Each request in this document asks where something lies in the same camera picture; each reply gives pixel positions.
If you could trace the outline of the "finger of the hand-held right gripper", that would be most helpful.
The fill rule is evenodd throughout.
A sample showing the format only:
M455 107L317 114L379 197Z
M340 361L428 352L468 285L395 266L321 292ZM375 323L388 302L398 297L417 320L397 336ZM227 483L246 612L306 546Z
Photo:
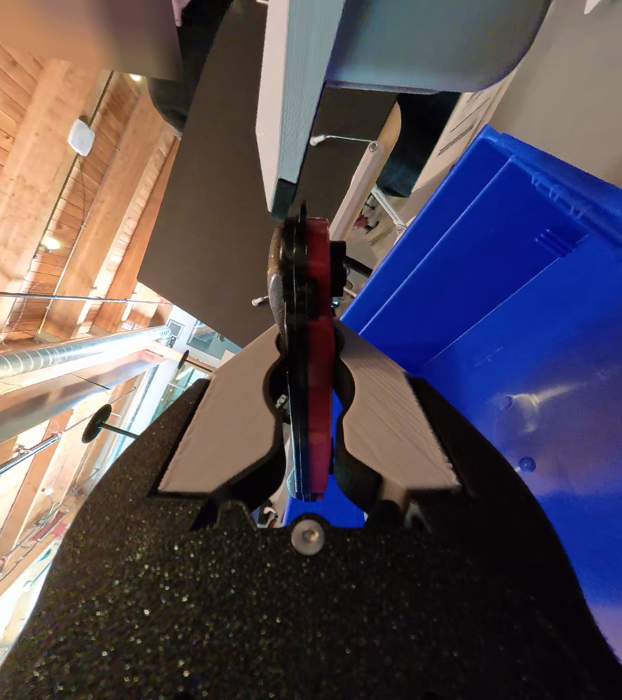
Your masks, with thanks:
M325 87L480 92L516 69L550 1L267 1L256 138L287 214Z

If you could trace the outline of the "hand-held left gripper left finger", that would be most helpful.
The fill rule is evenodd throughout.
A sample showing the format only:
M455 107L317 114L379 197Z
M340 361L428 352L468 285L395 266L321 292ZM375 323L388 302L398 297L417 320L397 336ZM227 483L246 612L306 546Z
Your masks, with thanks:
M270 378L281 361L272 326L211 375L160 481L164 494L208 495L231 486L283 447Z

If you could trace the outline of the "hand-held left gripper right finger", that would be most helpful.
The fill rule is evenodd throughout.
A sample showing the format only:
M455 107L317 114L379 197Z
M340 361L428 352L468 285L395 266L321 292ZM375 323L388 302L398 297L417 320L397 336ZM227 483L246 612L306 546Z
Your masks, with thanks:
M409 376L344 323L335 323L334 391L342 410L335 433L335 480L370 513L392 501L461 489Z

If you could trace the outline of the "red handheld game toy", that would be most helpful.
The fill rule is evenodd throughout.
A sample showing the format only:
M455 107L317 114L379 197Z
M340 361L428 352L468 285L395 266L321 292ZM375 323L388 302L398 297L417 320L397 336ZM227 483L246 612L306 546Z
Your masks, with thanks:
M347 281L346 244L332 241L325 218L306 202L274 232L267 287L280 329L287 372L293 470L290 493L305 502L324 497L333 447L334 306Z

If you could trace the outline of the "blue plastic bin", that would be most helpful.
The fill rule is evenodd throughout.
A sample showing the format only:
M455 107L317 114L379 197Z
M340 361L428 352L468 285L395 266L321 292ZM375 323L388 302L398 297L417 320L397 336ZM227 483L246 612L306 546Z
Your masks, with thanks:
M622 699L622 189L484 127L343 321L462 487L335 530L309 699Z

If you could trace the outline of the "black floor lamp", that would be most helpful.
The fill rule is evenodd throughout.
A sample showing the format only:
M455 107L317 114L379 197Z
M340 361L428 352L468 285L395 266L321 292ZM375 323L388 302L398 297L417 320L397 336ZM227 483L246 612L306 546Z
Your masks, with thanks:
M197 371L204 372L205 374L211 374L216 370L215 367L212 367L211 365L204 363L203 361L200 361L196 358L191 358L189 351L185 351L181 358L179 359L179 362L177 364L177 371L180 371L182 368L193 368L196 369Z
M131 433L130 431L119 428L115 425L109 423L109 419L112 415L112 405L105 404L100 407L94 415L90 418L86 428L81 436L81 442L83 444L89 444L97 439L100 432L109 431L116 433L126 438L137 439L139 437L136 433Z

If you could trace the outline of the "white laptop stand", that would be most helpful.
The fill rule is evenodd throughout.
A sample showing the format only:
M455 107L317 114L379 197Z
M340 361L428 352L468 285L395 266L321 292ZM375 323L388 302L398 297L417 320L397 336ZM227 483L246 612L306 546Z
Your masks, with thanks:
M368 143L341 206L330 224L329 234L332 241L346 239L370 195L375 197L380 208L391 219L396 237L400 238L406 231L408 226L397 214L384 192L376 186L380 172L398 141L400 131L401 111L399 105L395 104L379 136Z

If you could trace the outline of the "large black board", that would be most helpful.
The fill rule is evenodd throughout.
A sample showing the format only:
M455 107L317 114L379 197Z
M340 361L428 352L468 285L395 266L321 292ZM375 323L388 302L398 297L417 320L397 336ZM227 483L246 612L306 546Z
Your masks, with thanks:
M138 281L239 347L274 323L252 306L277 226L255 135L265 23L255 1L186 1L184 81L149 81L182 140Z

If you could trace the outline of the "paper sheet in plastic sleeve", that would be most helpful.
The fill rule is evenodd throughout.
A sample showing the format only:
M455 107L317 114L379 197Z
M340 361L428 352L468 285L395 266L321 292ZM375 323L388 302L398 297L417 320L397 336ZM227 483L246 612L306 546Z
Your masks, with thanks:
M412 192L458 161L471 140L491 118L508 85L509 80L503 80L488 89L464 92L460 96Z

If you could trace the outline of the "white ceiling access point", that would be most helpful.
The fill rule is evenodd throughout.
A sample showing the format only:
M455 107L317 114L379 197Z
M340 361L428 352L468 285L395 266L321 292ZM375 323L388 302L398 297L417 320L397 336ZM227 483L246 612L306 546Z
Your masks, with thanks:
M82 118L77 118L71 125L67 143L77 155L84 158L90 154L95 138L96 134L88 123Z

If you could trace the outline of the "silver ventilation duct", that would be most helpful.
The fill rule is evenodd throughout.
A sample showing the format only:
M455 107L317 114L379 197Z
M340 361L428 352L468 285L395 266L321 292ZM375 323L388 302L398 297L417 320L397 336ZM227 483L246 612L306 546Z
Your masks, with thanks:
M0 380L81 360L105 351L129 351L135 343L169 340L171 336L172 332L168 326L158 326L33 346L17 351L0 351Z

